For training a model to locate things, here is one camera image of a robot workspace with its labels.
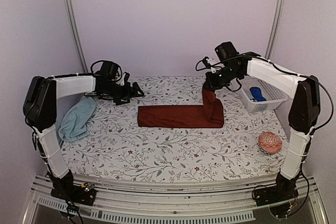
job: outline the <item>red cloth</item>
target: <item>red cloth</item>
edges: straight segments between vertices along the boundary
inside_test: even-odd
[[[221,128],[223,105],[213,91],[202,89],[203,105],[139,106],[140,127]]]

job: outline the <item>metal pole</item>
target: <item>metal pole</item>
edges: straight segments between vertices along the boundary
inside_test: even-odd
[[[85,60],[85,57],[84,57],[84,53],[83,53],[83,49],[82,49],[82,45],[81,45],[81,42],[80,42],[79,33],[78,33],[78,29],[77,29],[76,19],[75,19],[75,15],[73,13],[74,7],[72,5],[72,0],[64,0],[64,2],[65,2],[65,6],[66,6],[66,9],[67,9],[67,12],[68,12],[68,18],[69,18],[69,22],[70,22],[72,36],[73,36],[73,39],[75,41],[76,50],[77,50],[77,54],[78,54],[78,59],[79,59],[82,71],[84,73],[88,73],[88,66],[86,64],[86,60]]]
[[[273,52],[274,43],[275,43],[275,39],[276,39],[276,35],[277,35],[279,23],[280,23],[280,16],[281,16],[282,6],[284,4],[284,1],[285,0],[277,0],[277,5],[275,9],[273,24],[272,24],[272,30],[269,35],[268,44],[267,44],[267,48],[265,52],[266,59],[270,59],[272,52]]]

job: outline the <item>folded cloth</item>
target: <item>folded cloth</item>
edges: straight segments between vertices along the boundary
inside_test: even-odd
[[[221,128],[223,105],[213,91],[202,89],[203,105],[139,106],[139,127]]]
[[[58,136],[66,142],[74,142],[88,135],[86,122],[92,116],[96,102],[92,97],[82,97],[63,117]]]

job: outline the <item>white wall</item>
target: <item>white wall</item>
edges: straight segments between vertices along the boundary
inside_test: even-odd
[[[276,0],[73,0],[87,63],[110,59],[132,76],[195,76],[231,40],[264,54]]]
[[[285,0],[272,60],[307,75],[317,76],[336,102],[336,0]],[[322,96],[318,124],[330,114],[327,96]],[[277,115],[288,125],[290,103]],[[322,195],[330,223],[336,223],[336,120],[316,132],[305,168],[312,173]]]
[[[44,165],[24,124],[31,78],[80,71],[63,0],[0,0],[0,223],[19,223]]]

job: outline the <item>blue object in basket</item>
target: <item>blue object in basket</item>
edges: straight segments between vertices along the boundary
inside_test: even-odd
[[[265,102],[265,101],[267,101],[265,99],[265,97],[263,97],[260,88],[258,88],[258,87],[251,87],[250,88],[250,92],[251,92],[252,96],[254,97],[254,99],[257,100],[257,102]]]

